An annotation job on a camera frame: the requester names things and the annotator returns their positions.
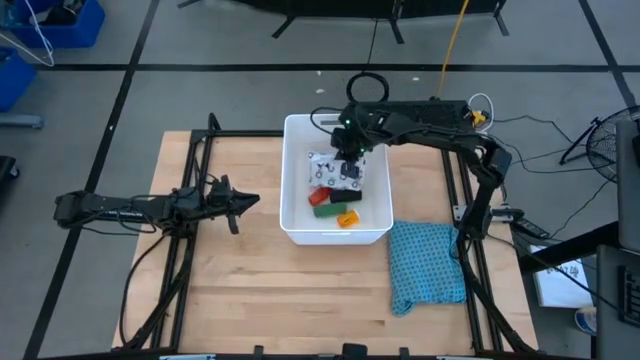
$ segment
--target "blue container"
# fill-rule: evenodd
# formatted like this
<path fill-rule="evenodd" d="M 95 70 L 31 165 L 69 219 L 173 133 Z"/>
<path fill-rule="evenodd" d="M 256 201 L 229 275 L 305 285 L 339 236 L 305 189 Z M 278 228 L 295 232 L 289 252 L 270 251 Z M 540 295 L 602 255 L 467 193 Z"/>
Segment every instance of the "blue container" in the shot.
<path fill-rule="evenodd" d="M 0 46 L 0 112 L 9 111 L 29 87 L 36 70 L 12 48 Z"/>
<path fill-rule="evenodd" d="M 62 0 L 45 0 L 45 2 L 59 3 Z M 49 7 L 40 9 L 41 4 L 38 4 L 39 12 L 47 10 Z M 27 47 L 30 48 L 43 48 L 44 44 L 40 35 L 36 32 L 33 25 L 29 23 L 29 17 L 31 14 L 22 19 L 16 19 L 18 23 L 9 24 L 6 26 L 7 30 L 11 30 L 13 34 L 22 41 Z M 86 0 L 84 6 L 78 14 L 76 23 L 71 26 L 40 26 L 40 31 L 49 40 L 51 46 L 54 48 L 81 48 L 91 47 L 96 43 L 98 39 L 98 33 L 104 22 L 104 10 L 100 7 L 97 0 Z"/>

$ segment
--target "white cable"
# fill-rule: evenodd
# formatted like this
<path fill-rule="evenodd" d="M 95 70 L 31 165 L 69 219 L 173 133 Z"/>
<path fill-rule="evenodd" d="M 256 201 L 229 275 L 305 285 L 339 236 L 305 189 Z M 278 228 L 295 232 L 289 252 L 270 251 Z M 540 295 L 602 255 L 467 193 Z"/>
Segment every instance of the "white cable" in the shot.
<path fill-rule="evenodd" d="M 49 57 L 49 62 L 45 62 L 42 60 L 42 58 L 34 55 L 29 49 L 25 48 L 24 46 L 16 43 L 15 41 L 9 39 L 8 37 L 0 34 L 0 37 L 7 40 L 9 43 L 11 43 L 13 46 L 17 47 L 18 49 L 24 51 L 25 53 L 27 53 L 27 55 L 31 56 L 32 58 L 36 59 L 38 62 L 40 62 L 41 64 L 48 66 L 48 67 L 54 67 L 55 66 L 55 62 L 53 61 L 53 46 L 51 46 L 51 43 L 49 42 L 49 40 L 47 40 L 47 38 L 42 35 L 42 31 L 40 31 L 40 25 L 38 25 L 38 19 L 36 19 L 36 13 L 33 11 L 33 8 L 31 7 L 31 4 L 29 3 L 29 0 L 24 0 L 24 2 L 27 4 L 27 7 L 29 8 L 29 11 L 31 12 L 31 16 L 33 17 L 33 23 L 34 23 L 34 27 L 36 29 L 36 33 L 38 33 L 38 35 L 40 35 L 40 38 L 42 39 L 42 44 L 44 45 L 45 50 L 47 51 L 47 56 Z"/>
<path fill-rule="evenodd" d="M 483 127 L 482 129 L 478 129 L 478 132 L 486 133 L 487 130 L 489 130 L 489 128 L 493 125 L 493 120 L 496 118 L 495 112 L 493 110 L 493 101 L 491 101 L 491 98 L 489 97 L 489 95 L 487 95 L 485 93 L 474 94 L 473 96 L 471 96 L 469 98 L 469 101 L 468 101 L 469 106 L 471 107 L 471 110 L 473 110 L 473 106 L 471 106 L 471 103 L 478 96 L 485 98 L 487 100 L 487 102 L 489 103 L 489 125 Z"/>

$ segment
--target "white bin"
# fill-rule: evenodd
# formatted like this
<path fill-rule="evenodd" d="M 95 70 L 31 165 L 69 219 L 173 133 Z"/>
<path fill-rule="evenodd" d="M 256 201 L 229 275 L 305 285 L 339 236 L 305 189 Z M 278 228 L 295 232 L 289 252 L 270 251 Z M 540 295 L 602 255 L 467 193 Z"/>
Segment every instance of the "white bin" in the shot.
<path fill-rule="evenodd" d="M 339 126 L 338 115 L 314 115 L 322 128 Z M 318 219 L 309 204 L 308 151 L 335 152 L 331 137 L 313 127 L 309 115 L 289 115 L 284 122 L 280 227 L 298 245 L 369 245 L 393 225 L 391 182 L 386 146 L 365 154 L 367 160 L 362 201 L 349 203 L 360 215 L 360 224 L 341 229 L 335 217 Z"/>

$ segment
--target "wooden table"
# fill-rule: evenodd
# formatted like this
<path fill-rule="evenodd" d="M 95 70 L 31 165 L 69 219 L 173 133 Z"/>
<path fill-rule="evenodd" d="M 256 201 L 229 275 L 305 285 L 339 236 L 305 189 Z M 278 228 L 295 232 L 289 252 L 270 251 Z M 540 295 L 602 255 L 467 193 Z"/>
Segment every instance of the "wooden table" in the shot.
<path fill-rule="evenodd" d="M 165 133 L 151 193 L 179 186 L 188 139 L 188 132 Z M 472 354 L 464 304 L 420 305 L 403 318 L 391 315 L 386 236 L 371 246 L 335 247 L 297 246 L 287 237 L 278 214 L 281 147 L 282 138 L 214 139 L 209 172 L 228 174 L 232 186 L 261 200 L 239 220 L 239 235 L 229 233 L 226 219 L 200 223 L 180 352 L 252 353 L 254 345 L 264 345 L 272 354 L 340 353 L 343 343 L 355 342 L 366 344 L 369 354 L 397 354 L 399 347 L 409 347 L 412 355 Z M 389 166 L 395 218 L 452 222 L 439 150 L 393 147 Z M 494 224 L 489 232 L 511 239 L 507 225 Z M 136 258 L 156 239 L 140 236 Z M 158 301 L 168 244 L 133 276 L 125 318 L 129 337 Z M 496 305 L 537 347 L 514 250 L 490 239 L 484 248 Z M 486 313 L 477 303 L 484 347 L 491 348 Z M 170 308 L 167 343 L 172 317 Z"/>

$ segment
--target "blue patterned cloth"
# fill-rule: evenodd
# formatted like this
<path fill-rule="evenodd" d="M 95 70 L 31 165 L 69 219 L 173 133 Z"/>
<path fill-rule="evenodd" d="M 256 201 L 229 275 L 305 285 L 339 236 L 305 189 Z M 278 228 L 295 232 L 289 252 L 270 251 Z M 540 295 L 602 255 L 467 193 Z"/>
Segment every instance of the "blue patterned cloth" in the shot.
<path fill-rule="evenodd" d="M 462 269 L 452 258 L 457 236 L 451 225 L 394 222 L 389 239 L 393 315 L 407 315 L 420 303 L 466 300 Z"/>

